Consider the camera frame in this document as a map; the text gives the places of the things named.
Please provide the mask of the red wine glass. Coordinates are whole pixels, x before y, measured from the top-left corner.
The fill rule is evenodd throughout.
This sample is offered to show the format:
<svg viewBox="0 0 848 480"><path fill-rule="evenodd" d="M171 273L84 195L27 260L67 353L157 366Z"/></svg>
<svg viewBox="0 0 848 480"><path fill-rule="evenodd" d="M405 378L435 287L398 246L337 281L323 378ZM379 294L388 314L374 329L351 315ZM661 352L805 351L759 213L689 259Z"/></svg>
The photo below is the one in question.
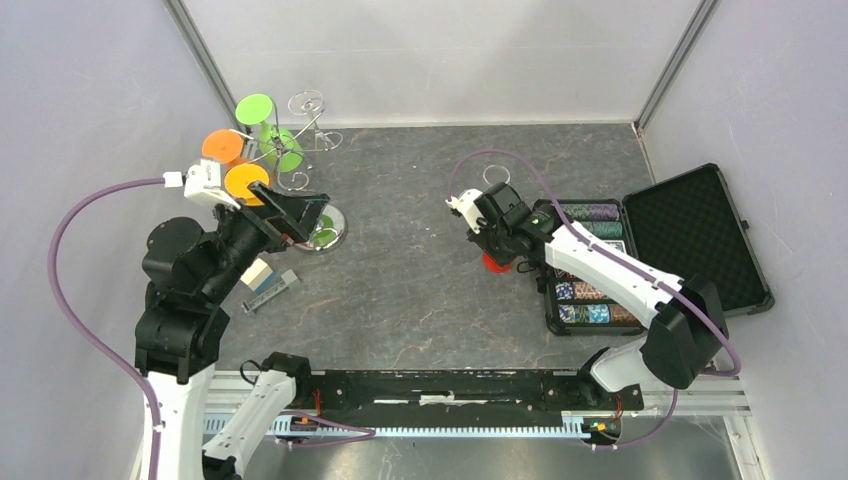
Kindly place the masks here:
<svg viewBox="0 0 848 480"><path fill-rule="evenodd" d="M490 272L502 274L510 271L513 267L512 262L507 262L504 264L498 263L491 255L488 253L482 254L482 263L484 267Z"/></svg>

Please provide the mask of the yellow wine glass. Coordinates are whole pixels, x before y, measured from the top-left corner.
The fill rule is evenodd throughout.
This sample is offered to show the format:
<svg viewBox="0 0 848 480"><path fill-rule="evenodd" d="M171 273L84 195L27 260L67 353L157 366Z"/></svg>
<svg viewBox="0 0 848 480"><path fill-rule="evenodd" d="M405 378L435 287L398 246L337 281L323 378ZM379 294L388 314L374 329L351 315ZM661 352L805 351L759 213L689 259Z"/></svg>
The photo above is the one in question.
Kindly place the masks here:
<svg viewBox="0 0 848 480"><path fill-rule="evenodd" d="M263 202L249 189L249 185L259 182L270 185L268 172L256 163L245 163L232 167L224 176L225 190L237 200L243 200L247 206L261 206Z"/></svg>

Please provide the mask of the orange wine glass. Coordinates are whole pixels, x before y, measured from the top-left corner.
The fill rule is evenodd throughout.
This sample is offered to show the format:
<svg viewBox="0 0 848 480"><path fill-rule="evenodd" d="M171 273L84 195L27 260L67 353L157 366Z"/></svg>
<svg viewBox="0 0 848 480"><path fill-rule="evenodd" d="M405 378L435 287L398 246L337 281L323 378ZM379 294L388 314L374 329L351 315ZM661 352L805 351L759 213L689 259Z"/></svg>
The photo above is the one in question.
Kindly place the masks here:
<svg viewBox="0 0 848 480"><path fill-rule="evenodd" d="M211 132L202 142L201 155L210 160L216 160L224 168L229 169L247 162L243 155L245 138L230 129L219 129Z"/></svg>

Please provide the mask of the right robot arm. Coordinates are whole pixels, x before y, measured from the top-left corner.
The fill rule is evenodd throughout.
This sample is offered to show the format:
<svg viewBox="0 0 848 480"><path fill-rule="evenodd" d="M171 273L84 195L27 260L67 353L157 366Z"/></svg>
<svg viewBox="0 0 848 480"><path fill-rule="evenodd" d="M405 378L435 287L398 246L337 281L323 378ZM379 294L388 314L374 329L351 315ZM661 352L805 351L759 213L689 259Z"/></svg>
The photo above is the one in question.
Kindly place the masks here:
<svg viewBox="0 0 848 480"><path fill-rule="evenodd" d="M624 307L646 328L645 336L607 348L584 366L580 400L602 408L618 391L656 379L683 390L727 347L726 319L712 281L688 280L651 267L612 247L572 221L556 200L530 207L517 191L498 183L447 199L468 225L468 238L499 265L524 257L565 271Z"/></svg>

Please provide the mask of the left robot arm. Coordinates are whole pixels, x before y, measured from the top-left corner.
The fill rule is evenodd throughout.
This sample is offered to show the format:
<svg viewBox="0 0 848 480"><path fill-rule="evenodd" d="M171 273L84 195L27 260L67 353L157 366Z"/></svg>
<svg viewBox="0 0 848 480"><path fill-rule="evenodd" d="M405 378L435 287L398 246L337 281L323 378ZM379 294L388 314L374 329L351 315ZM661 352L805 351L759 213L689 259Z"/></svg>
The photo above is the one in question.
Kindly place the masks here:
<svg viewBox="0 0 848 480"><path fill-rule="evenodd" d="M211 440L205 406L230 318L223 302L263 253L306 241L329 204L324 193L286 193L261 182L248 205L214 190L200 196L217 226L189 217L157 226L142 261L149 279L135 328L135 366L152 389L148 449L155 479L239 479L272 422L314 394L309 361L275 352L260 366L248 398Z"/></svg>

